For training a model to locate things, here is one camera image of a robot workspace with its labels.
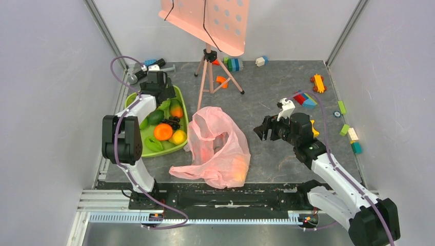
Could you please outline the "fake yellow orange fruit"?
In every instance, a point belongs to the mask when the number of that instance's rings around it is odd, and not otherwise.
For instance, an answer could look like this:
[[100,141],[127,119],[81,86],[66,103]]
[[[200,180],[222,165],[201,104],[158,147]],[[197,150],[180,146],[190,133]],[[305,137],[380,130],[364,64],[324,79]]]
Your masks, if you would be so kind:
[[231,178],[236,182],[245,182],[247,172],[249,169],[249,162],[246,161],[245,157],[237,156],[232,160],[231,166]]

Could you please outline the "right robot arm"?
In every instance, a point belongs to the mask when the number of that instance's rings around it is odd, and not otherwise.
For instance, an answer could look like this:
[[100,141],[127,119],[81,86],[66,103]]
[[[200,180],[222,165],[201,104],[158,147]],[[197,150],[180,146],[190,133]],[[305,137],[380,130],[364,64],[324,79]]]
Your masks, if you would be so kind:
[[296,195],[300,208],[315,207],[328,214],[347,230],[354,245],[394,245],[401,237],[396,204],[380,199],[344,170],[314,137],[309,115],[266,116],[253,130],[262,141],[281,139],[291,144],[297,159],[328,184],[311,180],[300,185]]

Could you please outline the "pink plastic bag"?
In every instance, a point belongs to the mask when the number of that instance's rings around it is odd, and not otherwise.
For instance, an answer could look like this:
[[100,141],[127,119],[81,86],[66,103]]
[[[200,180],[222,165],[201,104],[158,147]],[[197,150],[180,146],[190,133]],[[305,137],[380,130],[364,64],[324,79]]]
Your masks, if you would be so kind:
[[220,107],[204,107],[194,113],[187,129],[185,151],[192,164],[171,167],[169,173],[181,179],[203,179],[216,189],[239,188],[245,182],[231,178],[232,160],[237,156],[249,162],[251,154],[245,134]]

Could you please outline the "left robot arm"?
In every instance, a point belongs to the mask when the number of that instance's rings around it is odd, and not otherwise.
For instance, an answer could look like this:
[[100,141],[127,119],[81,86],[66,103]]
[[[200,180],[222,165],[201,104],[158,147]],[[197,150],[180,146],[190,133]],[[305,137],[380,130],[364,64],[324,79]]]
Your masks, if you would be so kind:
[[149,209],[157,208],[161,195],[153,190],[154,178],[143,160],[143,142],[140,123],[162,102],[176,96],[172,81],[163,71],[151,71],[145,82],[145,93],[116,115],[102,120],[102,156],[116,164],[128,177],[133,190],[142,194],[142,203]]

